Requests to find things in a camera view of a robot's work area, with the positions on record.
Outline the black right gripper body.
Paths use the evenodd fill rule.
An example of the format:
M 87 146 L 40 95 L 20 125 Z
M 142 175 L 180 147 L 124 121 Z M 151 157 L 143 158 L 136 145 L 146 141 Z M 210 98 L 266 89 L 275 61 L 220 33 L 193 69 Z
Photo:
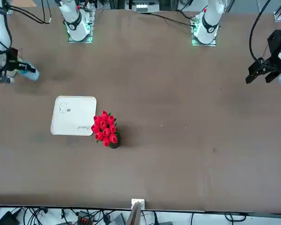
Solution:
M 9 48 L 6 53 L 6 64 L 5 69 L 6 70 L 23 70 L 24 65 L 22 61 L 19 61 L 18 58 L 18 50 L 14 48 Z

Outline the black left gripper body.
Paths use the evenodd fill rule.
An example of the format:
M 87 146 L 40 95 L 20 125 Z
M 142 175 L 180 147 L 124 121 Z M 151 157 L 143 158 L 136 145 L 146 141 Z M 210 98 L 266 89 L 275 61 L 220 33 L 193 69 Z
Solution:
M 268 70 L 281 70 L 281 59 L 278 57 L 281 51 L 281 30 L 274 30 L 267 38 L 270 57 L 262 60 L 263 67 Z

